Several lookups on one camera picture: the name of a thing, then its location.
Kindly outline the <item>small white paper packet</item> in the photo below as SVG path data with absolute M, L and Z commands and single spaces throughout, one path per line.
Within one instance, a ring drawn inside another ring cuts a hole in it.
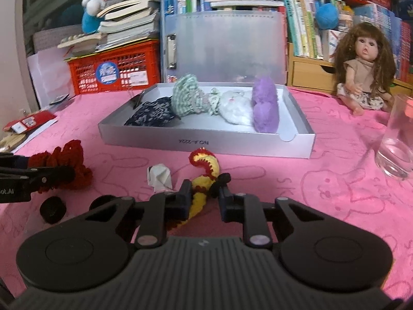
M 173 190 L 170 169 L 164 164 L 148 167 L 147 183 L 153 189 L 154 193 Z

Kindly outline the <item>black round cap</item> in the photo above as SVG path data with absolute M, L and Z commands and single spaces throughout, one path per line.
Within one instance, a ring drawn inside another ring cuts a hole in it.
M 47 224 L 54 225 L 65 216 L 67 207 L 64 201 L 58 196 L 47 198 L 40 206 L 39 213 Z

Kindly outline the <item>yellow red crocheted toy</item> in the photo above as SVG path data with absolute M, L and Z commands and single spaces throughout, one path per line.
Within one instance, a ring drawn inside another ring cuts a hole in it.
M 219 188 L 231 181 L 229 173 L 221 173 L 216 156 L 206 148 L 194 150 L 189 161 L 193 167 L 201 167 L 204 174 L 192 180 L 192 194 L 189 217 L 185 221 L 170 222 L 167 230 L 173 230 L 185 225 L 191 218 L 198 215 L 204 208 L 208 198 L 217 198 Z

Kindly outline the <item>red crocheted item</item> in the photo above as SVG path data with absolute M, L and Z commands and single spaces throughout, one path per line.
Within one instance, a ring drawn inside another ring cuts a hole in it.
M 72 170 L 72 180 L 59 177 L 58 184 L 42 184 L 38 193 L 50 190 L 82 190 L 92 184 L 92 170 L 84 164 L 83 147 L 80 140 L 71 140 L 63 148 L 56 147 L 52 153 L 45 151 L 32 155 L 28 161 L 29 168 L 38 167 L 69 167 Z

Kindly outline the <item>navy floral fabric pouch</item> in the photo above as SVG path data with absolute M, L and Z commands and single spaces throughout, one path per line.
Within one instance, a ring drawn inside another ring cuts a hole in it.
M 125 126 L 164 127 L 178 118 L 171 105 L 171 97 L 161 97 L 153 102 L 144 102 L 125 122 Z

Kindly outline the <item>purple fluffy plush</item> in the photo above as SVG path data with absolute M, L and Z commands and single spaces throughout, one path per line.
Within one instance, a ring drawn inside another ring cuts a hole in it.
M 259 133 L 275 134 L 279 127 L 279 101 L 270 77 L 258 79 L 252 89 L 253 126 Z

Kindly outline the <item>white fluffy plush toy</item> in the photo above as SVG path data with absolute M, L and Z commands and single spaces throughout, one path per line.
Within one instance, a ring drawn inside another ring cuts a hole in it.
M 226 91 L 220 96 L 219 114 L 230 124 L 253 125 L 252 91 Z

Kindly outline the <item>green checkered fabric pouch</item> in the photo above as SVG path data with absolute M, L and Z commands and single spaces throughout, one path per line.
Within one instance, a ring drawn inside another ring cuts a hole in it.
M 186 74 L 174 85 L 171 107 L 174 113 L 181 118 L 201 113 L 218 115 L 220 96 L 221 93 L 216 88 L 212 88 L 210 92 L 203 91 L 196 76 Z

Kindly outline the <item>red small booklet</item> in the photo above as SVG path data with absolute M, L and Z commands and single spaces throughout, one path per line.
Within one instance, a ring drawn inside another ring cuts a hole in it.
M 23 119 L 9 122 L 4 126 L 3 130 L 16 134 L 23 134 L 39 128 L 48 121 L 54 120 L 56 117 L 55 114 L 48 110 L 37 111 L 25 116 Z

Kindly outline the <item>pink bunny tablecloth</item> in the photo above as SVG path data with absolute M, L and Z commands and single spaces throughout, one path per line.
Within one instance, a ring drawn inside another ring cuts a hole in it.
M 219 155 L 221 169 L 232 177 L 230 189 L 251 193 L 266 202 L 278 196 L 290 197 L 375 233 L 389 244 L 394 256 L 385 292 L 395 298 L 409 297 L 412 181 L 392 179 L 375 164 L 387 114 L 367 111 L 354 117 L 329 95 L 303 90 L 292 90 L 292 95 L 316 134 L 311 157 Z M 153 190 L 147 184 L 146 171 L 151 165 L 169 167 L 174 185 L 200 174 L 185 152 L 109 146 L 101 140 L 99 121 L 128 99 L 125 92 L 79 96 L 58 113 L 52 127 L 20 149 L 21 155 L 29 156 L 72 139 L 81 141 L 85 164 L 94 180 L 86 190 L 58 192 L 66 203 L 68 217 L 86 212 L 101 195 L 149 198 Z

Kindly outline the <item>red plastic crate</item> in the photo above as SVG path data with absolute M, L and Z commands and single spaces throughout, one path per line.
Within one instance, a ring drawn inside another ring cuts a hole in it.
M 160 41 L 138 41 L 67 60 L 76 95 L 144 90 L 160 82 Z

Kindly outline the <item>wooden drawer book rack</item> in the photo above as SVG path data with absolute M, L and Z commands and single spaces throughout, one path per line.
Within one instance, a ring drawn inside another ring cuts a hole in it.
M 334 72 L 332 63 L 295 56 L 293 44 L 288 44 L 287 86 L 336 95 Z

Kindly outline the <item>row of upright books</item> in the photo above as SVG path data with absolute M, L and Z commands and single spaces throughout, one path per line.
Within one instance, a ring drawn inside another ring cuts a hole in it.
M 285 17 L 287 45 L 294 55 L 332 62 L 338 41 L 352 26 L 370 22 L 377 26 L 390 43 L 396 65 L 395 78 L 412 80 L 412 6 L 391 9 L 377 4 L 350 7 L 343 0 L 330 0 L 339 10 L 339 25 L 320 30 L 315 20 L 317 0 L 162 0 L 162 19 L 168 15 L 205 11 L 276 11 Z

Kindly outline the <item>brown haired baby doll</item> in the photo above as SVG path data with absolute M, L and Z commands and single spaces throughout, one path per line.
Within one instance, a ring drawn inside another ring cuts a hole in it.
M 337 96 L 352 115 L 392 109 L 396 65 L 390 43 L 375 25 L 358 23 L 341 38 L 334 68 Z

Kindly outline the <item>stack of books on crate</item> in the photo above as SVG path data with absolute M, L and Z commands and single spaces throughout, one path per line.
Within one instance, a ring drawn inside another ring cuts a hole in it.
M 102 18 L 93 34 L 76 34 L 63 38 L 57 46 L 69 48 L 81 56 L 118 48 L 130 43 L 160 36 L 161 0 L 106 0 L 97 17 Z

